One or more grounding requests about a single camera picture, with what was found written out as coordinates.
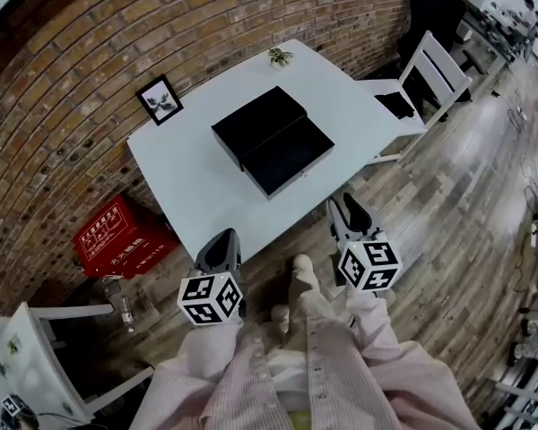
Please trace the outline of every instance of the red crate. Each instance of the red crate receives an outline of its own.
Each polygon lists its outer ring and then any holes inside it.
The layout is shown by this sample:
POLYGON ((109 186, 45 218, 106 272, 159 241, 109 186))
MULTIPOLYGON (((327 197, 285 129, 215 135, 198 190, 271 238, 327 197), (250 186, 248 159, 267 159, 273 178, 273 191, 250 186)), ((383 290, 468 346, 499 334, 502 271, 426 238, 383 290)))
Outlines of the red crate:
POLYGON ((168 225, 118 194, 74 236, 88 277, 145 274, 179 245, 168 225))

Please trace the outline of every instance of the framed picture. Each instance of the framed picture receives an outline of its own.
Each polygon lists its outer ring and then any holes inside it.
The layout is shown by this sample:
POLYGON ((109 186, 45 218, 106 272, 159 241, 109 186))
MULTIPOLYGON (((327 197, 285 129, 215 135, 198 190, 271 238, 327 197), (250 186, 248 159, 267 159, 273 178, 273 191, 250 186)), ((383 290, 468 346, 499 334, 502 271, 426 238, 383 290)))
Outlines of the framed picture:
POLYGON ((165 75, 158 76, 137 91, 135 95, 142 102, 156 125, 160 125, 183 109, 183 105, 181 105, 165 75))

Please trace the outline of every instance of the plastic bottle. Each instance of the plastic bottle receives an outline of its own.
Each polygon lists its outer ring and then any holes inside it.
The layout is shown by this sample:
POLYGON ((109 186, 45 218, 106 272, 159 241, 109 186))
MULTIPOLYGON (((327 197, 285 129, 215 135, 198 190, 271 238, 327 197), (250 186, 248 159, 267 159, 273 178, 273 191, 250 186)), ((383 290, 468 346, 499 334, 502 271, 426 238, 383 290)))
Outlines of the plastic bottle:
POLYGON ((134 313, 132 312, 132 305, 128 297, 122 297, 122 320, 127 328, 127 332, 133 333, 135 331, 134 313))

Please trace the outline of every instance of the chair seat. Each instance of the chair seat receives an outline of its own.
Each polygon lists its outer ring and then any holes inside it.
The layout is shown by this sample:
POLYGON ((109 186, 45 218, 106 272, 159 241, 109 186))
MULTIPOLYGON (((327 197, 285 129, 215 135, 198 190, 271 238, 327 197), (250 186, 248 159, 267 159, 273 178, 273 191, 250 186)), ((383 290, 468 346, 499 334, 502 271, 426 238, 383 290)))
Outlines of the chair seat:
POLYGON ((405 116, 401 118, 401 123, 405 126, 405 131, 401 135, 418 135, 419 133, 426 133, 427 128, 419 115, 418 110, 412 104, 409 96, 404 92, 403 86, 398 80, 362 80, 357 82, 361 88, 370 92, 373 96, 379 94, 391 94, 393 92, 400 92, 409 105, 414 108, 414 116, 412 118, 405 116))

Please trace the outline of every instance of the black box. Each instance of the black box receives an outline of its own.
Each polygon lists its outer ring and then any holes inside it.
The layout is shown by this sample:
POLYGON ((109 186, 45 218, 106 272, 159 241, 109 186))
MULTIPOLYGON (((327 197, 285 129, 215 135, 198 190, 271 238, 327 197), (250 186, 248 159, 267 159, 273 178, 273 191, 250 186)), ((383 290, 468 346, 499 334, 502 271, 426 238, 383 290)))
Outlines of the black box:
POLYGON ((268 196, 315 165, 334 144, 279 87, 212 126, 235 164, 268 196))

